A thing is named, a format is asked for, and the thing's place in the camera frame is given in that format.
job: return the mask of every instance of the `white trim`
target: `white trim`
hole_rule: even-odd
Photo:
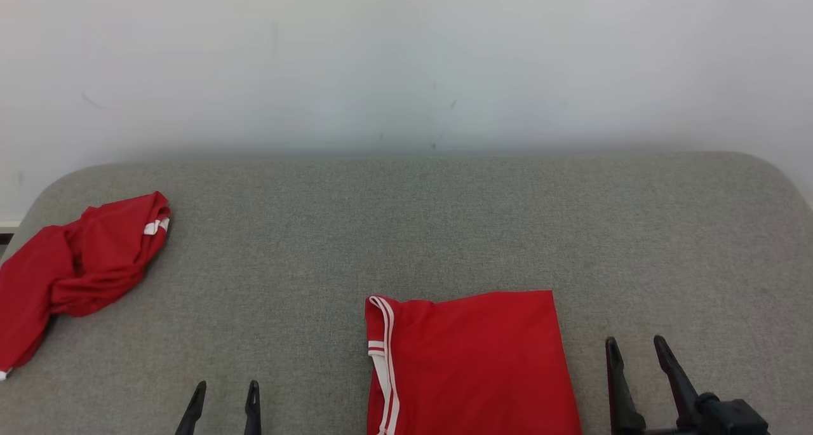
[[[0,221],[0,233],[17,233],[20,221]]]
[[[163,230],[169,228],[169,218],[164,218],[163,220],[155,220],[149,224],[144,226],[144,235],[155,235],[158,233],[159,227]]]
[[[381,417],[381,426],[379,427],[379,434],[386,433],[387,435],[395,435],[395,425],[398,423],[398,412],[401,409],[401,401],[398,399],[398,391],[395,387],[395,369],[393,367],[393,327],[395,325],[395,313],[393,313],[393,308],[390,307],[389,302],[384,300],[380,297],[370,297],[370,302],[375,305],[379,310],[381,310],[381,314],[384,317],[384,360],[375,360],[376,357],[372,357],[373,365],[375,367],[375,373],[378,375],[378,380],[380,382],[384,382],[383,378],[387,377],[389,381],[389,385],[386,386],[390,389],[384,389],[384,386],[381,386],[381,390],[384,392],[384,414]],[[392,394],[392,409],[389,409],[389,394]]]

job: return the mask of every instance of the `red shirt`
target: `red shirt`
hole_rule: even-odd
[[[166,240],[160,192],[43,227],[0,267],[0,380],[31,359],[52,314],[87,316],[124,296]]]
[[[368,435],[581,435],[553,294],[366,300]]]

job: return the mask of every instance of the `crumpled red shirt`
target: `crumpled red shirt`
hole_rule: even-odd
[[[166,241],[160,192],[91,206],[43,227],[0,267],[0,380],[31,359],[52,314],[87,316],[124,296]]]

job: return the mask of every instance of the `folded red shirt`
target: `folded red shirt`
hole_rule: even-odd
[[[553,294],[366,301],[368,435],[581,435]]]
[[[0,380],[31,359],[52,314],[87,316],[125,295],[166,240],[160,192],[90,207],[40,230],[0,267]]]

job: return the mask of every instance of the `white wall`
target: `white wall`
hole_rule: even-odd
[[[174,152],[732,149],[813,199],[810,2],[0,0],[0,221]]]

